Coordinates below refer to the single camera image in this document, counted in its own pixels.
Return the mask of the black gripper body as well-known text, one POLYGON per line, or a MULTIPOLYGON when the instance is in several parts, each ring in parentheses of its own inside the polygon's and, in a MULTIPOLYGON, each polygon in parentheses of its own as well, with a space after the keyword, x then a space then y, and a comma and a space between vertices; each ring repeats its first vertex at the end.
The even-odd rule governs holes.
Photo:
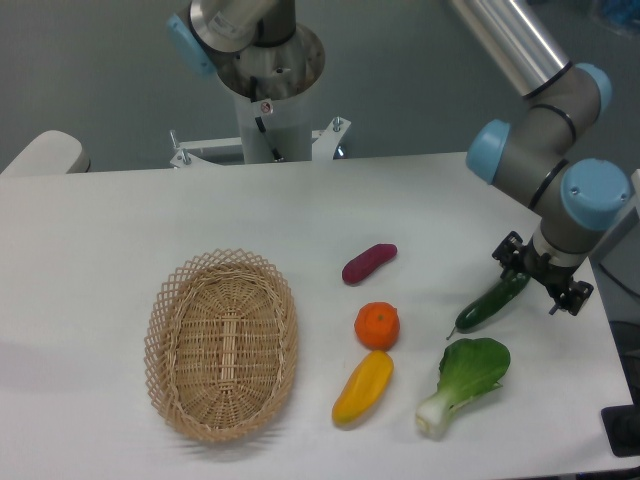
POLYGON ((550 295, 567 294, 570 290, 574 266, 558 266, 551 263, 548 253, 538 254, 532 244, 523 249, 524 270, 538 283, 543 285, 550 295))

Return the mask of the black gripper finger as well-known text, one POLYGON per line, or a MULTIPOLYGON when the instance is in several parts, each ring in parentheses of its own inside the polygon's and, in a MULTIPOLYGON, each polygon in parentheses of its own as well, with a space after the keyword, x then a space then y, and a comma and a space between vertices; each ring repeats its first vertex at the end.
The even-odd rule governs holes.
POLYGON ((501 267, 501 280, 525 271, 521 256, 523 247, 521 236, 517 232, 511 231, 495 248, 492 258, 501 267))
POLYGON ((548 293, 554 303, 549 310, 549 314, 554 315, 557 311, 563 311, 572 316, 577 316, 593 291, 594 286, 591 283, 585 281, 576 282, 573 279, 570 279, 565 284, 550 286, 548 293))

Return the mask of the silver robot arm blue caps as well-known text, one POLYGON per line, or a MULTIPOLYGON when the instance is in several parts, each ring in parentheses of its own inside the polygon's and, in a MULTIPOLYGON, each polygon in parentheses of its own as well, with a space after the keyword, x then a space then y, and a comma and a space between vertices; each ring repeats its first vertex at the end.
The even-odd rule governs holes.
MULTIPOLYGON (((457 1, 454 9, 528 105, 517 124, 489 122, 466 154, 474 174, 540 217, 529 240, 510 234, 493 256, 505 273, 543 285, 555 310, 577 314, 592 286, 574 273, 630 195, 616 165, 566 157, 607 109, 611 82, 573 63, 524 1, 457 1)), ((335 157, 348 124, 335 118, 322 133, 311 130, 303 104, 325 56, 293 2, 191 1, 166 28, 183 61, 234 96, 246 163, 335 157)))

